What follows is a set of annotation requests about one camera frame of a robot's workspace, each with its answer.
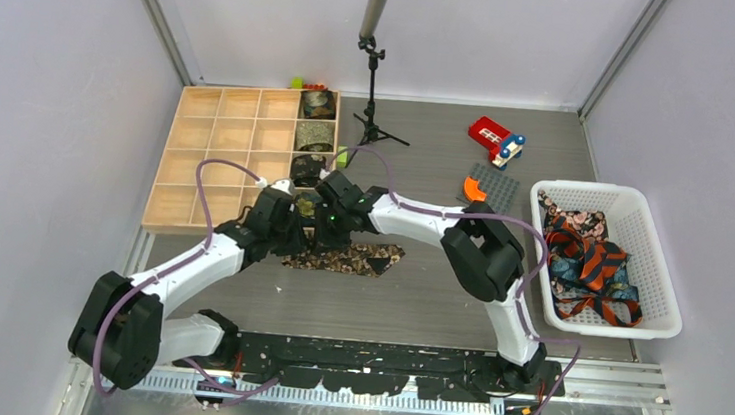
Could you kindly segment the brown floral black tie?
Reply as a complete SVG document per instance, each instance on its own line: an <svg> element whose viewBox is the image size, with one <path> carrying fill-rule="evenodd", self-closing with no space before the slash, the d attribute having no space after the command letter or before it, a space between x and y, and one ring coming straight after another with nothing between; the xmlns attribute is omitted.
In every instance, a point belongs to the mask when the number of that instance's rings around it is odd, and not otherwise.
<svg viewBox="0 0 735 415"><path fill-rule="evenodd" d="M324 253L303 252L284 257L281 264L287 268L319 270L353 276L380 277L406 255L395 244L351 244L346 249Z"/></svg>

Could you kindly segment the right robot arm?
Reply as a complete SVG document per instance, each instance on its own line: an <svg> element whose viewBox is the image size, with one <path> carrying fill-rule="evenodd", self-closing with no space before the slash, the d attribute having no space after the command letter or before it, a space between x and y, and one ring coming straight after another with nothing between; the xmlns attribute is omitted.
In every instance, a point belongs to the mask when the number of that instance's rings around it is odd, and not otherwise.
<svg viewBox="0 0 735 415"><path fill-rule="evenodd" d="M522 300L525 252L489 205L437 206L385 188L363 191L339 171L320 175L314 228L320 251L346 247L352 232L401 236L441 249L464 291L484 302L505 386L524 392L539 381L547 351L529 330Z"/></svg>

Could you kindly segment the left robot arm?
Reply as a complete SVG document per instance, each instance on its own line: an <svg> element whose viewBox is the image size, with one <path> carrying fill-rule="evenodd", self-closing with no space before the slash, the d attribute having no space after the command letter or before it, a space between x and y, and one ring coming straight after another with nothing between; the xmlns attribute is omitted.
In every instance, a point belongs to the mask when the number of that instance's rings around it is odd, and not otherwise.
<svg viewBox="0 0 735 415"><path fill-rule="evenodd" d="M288 179L265 186L244 222L227 221L207 240L132 277L97 279L70 334L71 354L118 389L139 383L154 366L200 356L213 369L235 361L233 325L214 312L185 319L171 314L196 293L300 241Z"/></svg>

